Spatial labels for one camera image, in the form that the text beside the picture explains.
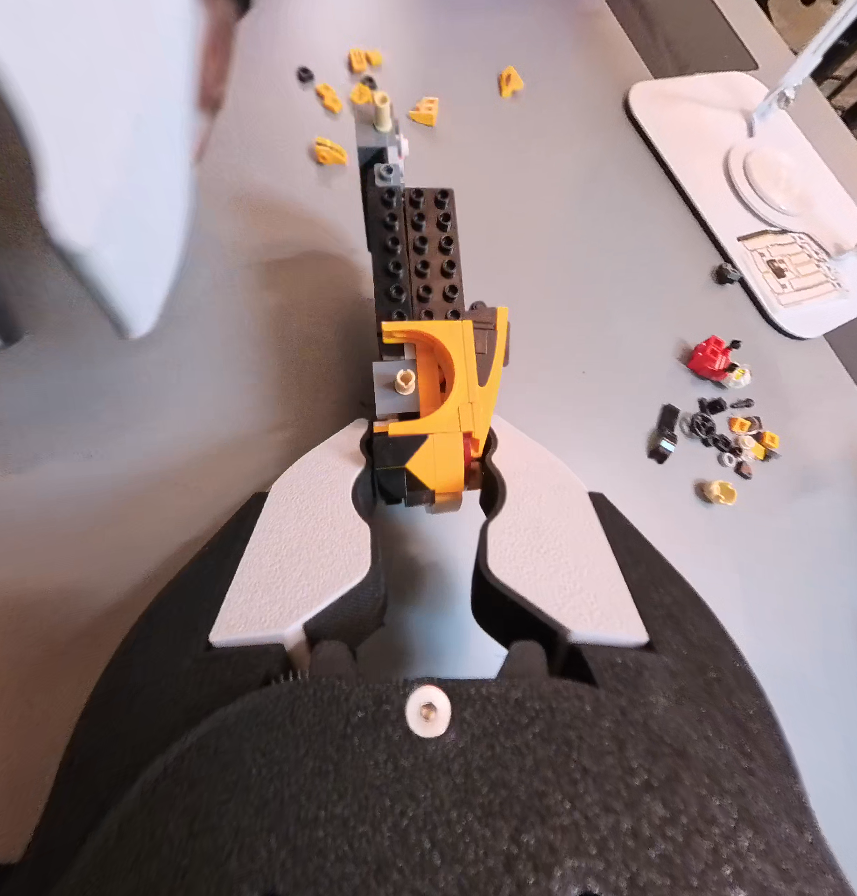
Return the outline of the pile of small lego parts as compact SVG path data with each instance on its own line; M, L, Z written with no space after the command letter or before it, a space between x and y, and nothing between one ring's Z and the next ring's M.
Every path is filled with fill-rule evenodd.
M753 398L700 397L696 408L678 413L678 427L681 435L712 449L725 472L750 481L759 467L783 455L782 437L766 427L754 408Z

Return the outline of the lego sticker sheet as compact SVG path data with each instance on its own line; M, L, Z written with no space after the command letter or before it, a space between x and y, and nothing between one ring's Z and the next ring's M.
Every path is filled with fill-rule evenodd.
M780 308L846 298L847 289L824 245L804 231L760 229L738 238L754 279Z

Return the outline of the orange lego pieces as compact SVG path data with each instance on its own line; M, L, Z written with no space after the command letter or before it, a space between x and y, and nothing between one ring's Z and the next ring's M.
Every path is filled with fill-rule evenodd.
M367 122L367 138L390 138L390 148L387 148L385 142L382 142L379 148L387 148L389 154L399 160L405 158L408 154L408 141L399 133L399 123L393 115L390 96L380 88L373 91L360 81L361 75L371 74L374 68L383 65L382 52L379 49L351 48L348 51L347 65L351 74L358 77L350 91L350 103L369 112L369 116L364 119ZM326 81L313 81L312 84L322 107L335 116L339 115L344 103L334 85ZM510 65L502 69L498 75L498 88L502 99L508 99L524 88L524 80L516 67ZM441 100L437 96L424 96L408 110L408 117L421 126L434 128L438 122L440 103ZM348 164L348 152L345 148L339 142L325 136L315 138L312 154L321 165Z

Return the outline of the black lego arch piece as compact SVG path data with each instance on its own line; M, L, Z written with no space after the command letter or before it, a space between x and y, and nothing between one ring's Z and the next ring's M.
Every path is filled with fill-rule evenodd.
M678 423L681 410L667 403L661 407L660 416L648 440L648 458L657 464L665 464L676 452L678 443Z

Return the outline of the red lego seat piece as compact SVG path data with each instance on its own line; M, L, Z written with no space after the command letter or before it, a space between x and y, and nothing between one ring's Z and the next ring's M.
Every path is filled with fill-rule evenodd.
M693 349L687 368L724 388L745 388L751 382L751 369L734 359L741 347L741 340L725 341L713 334Z

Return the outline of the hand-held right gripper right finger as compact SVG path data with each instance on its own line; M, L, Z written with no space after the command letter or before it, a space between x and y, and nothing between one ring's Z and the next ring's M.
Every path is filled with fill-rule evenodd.
M526 612L568 644L644 647L648 629L582 480L504 419L491 426L479 503L473 612L500 643L529 638Z

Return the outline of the white stand base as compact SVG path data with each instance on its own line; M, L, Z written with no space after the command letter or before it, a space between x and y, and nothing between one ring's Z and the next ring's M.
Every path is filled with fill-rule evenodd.
M638 83L628 109L766 317L807 340L857 318L857 263L833 266L846 298L780 308L756 282L738 238L804 231L833 257L857 243L857 202L788 110L748 136L748 116L769 91L748 72L703 72Z

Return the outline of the yellow black lego car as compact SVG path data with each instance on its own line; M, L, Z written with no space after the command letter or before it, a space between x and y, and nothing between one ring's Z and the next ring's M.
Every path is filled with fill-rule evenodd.
M355 136L379 339L373 478L389 504L454 512L482 485L508 309L468 302L454 190L406 184L392 99L361 87Z

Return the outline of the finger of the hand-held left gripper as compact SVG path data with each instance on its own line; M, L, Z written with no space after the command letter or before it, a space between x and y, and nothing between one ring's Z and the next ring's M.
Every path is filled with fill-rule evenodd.
M200 1L0 1L0 97L40 218L128 339L174 286L195 199Z

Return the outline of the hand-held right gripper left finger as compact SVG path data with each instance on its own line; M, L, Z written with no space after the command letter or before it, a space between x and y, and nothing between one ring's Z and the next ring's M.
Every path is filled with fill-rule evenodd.
M357 419L290 465L264 509L210 631L214 647L360 647L385 619L376 493Z

